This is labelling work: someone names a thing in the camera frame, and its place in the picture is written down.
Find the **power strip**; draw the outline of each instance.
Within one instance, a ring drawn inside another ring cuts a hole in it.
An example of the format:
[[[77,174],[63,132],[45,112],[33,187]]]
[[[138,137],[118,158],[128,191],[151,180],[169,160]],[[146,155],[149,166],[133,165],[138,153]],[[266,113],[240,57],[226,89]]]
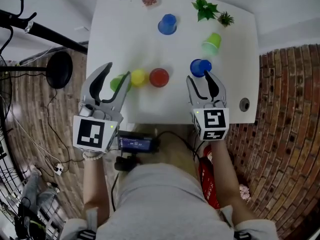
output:
[[[54,172],[55,172],[55,174],[57,174],[57,175],[59,175],[59,176],[62,174],[63,170],[64,170],[64,166],[62,165],[62,163],[58,163],[58,164],[54,167]]]

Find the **floor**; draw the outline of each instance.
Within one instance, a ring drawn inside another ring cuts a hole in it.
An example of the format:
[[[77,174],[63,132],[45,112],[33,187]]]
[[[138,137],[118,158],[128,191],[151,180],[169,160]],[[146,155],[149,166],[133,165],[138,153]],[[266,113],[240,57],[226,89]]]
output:
[[[67,52],[72,57],[73,75],[49,105],[49,120],[68,147],[70,158],[81,160],[81,152],[72,146],[72,123],[86,76],[86,57]],[[51,55],[29,66],[45,66]],[[248,181],[252,195],[249,207],[259,217],[273,220],[281,238],[299,227],[320,198],[319,57],[320,45],[261,56],[256,120],[230,125],[226,139],[237,173]],[[12,84],[13,111],[21,125],[35,142],[61,161],[68,161],[67,149],[47,123],[46,106],[55,90],[42,75],[14,78]],[[67,172],[52,178],[44,157],[10,116],[6,127],[13,128],[8,134],[9,145],[19,166],[36,163],[42,167],[43,178],[59,185],[58,199],[66,214],[80,216],[83,163],[71,161]]]

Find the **display screen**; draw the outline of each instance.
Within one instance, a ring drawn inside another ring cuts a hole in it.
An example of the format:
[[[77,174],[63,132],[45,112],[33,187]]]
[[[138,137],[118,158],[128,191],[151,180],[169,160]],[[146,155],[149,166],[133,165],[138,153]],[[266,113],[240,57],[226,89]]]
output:
[[[120,147],[122,149],[135,149],[148,151],[150,149],[150,140],[136,138],[120,138]]]

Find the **person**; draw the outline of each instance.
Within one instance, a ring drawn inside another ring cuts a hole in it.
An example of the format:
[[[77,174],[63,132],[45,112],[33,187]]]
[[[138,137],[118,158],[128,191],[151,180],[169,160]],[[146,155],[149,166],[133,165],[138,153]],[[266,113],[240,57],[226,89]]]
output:
[[[44,204],[52,204],[59,192],[58,185],[48,182],[48,188],[38,194],[41,171],[30,166],[31,175],[23,187],[18,216],[14,219],[15,233],[18,239],[45,240],[46,225],[38,218],[38,211]]]
[[[185,144],[171,134],[163,134],[160,141],[158,153],[138,154],[141,165],[119,177],[116,210],[111,216],[104,163],[86,160],[83,215],[67,221],[60,239],[278,239],[274,222],[258,219],[242,200],[223,140],[210,143],[221,217],[203,195],[198,170]],[[92,219],[85,220],[94,208],[96,228],[90,226]]]

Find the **white wall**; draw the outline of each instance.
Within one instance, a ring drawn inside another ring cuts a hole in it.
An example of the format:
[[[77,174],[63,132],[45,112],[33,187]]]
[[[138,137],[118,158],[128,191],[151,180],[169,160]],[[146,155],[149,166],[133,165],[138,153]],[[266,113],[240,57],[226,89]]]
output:
[[[260,52],[290,45],[320,43],[320,0],[221,0],[255,14]],[[86,41],[96,0],[25,0],[24,17],[33,12],[37,23],[49,27],[75,41]],[[20,10],[20,0],[0,0],[0,9]],[[0,44],[9,32],[0,29]],[[51,42],[25,35],[15,29],[14,39],[3,52],[5,59],[22,60],[50,48]]]

